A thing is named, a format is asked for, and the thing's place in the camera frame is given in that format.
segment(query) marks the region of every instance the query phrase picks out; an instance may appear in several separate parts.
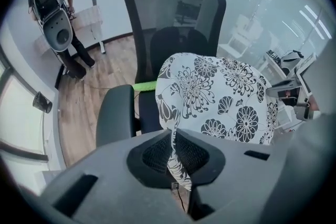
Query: office chair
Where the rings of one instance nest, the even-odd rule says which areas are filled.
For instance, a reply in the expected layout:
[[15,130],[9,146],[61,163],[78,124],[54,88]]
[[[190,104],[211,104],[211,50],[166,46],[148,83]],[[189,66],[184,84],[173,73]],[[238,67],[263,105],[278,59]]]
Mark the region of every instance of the office chair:
[[[178,52],[216,56],[225,0],[125,0],[132,25],[138,69],[135,83],[155,81],[163,62]],[[161,130],[155,91],[139,94],[140,124],[134,117],[130,85],[111,89],[97,124],[97,146]]]

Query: armrest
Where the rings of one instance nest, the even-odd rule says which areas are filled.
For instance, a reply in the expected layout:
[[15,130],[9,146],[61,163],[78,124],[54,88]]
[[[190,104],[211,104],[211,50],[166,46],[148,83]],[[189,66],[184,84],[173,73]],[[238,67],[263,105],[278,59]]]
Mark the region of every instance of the armrest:
[[136,136],[134,90],[131,85],[110,89],[101,104],[96,147]]

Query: wooden floor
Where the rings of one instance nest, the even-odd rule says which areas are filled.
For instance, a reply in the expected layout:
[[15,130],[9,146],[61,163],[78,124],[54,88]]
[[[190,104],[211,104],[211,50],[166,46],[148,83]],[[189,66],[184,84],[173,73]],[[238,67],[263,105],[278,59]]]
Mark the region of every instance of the wooden floor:
[[[101,102],[108,91],[118,85],[134,84],[137,70],[133,37],[105,45],[106,54],[97,47],[89,51],[96,61],[86,69],[84,81],[63,76],[59,86],[58,128],[67,167],[96,148],[96,124]],[[137,99],[135,111],[138,113]]]

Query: floral seat cover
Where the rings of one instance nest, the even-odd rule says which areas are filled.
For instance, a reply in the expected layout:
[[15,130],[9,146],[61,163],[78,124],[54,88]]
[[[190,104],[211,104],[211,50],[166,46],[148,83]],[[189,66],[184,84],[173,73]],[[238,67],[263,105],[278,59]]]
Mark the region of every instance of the floral seat cover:
[[228,58],[174,54],[163,64],[155,99],[160,124],[172,130],[168,169],[186,189],[191,180],[175,152],[176,129],[218,139],[269,144],[278,102],[265,95],[270,83],[252,66]]

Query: black pants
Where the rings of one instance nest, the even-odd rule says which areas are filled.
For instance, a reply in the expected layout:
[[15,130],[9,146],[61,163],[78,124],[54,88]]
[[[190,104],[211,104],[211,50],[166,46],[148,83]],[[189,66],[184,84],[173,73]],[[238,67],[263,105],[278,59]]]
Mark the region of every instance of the black pants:
[[[85,50],[83,44],[76,37],[75,31],[72,28],[72,42],[71,44],[76,49],[78,56],[86,63],[88,66],[92,67],[95,61],[90,57],[88,52]],[[86,75],[85,68],[78,62],[76,62],[70,56],[69,50],[59,52],[58,55],[62,59],[64,65],[67,69],[74,74],[77,78],[81,79]]]

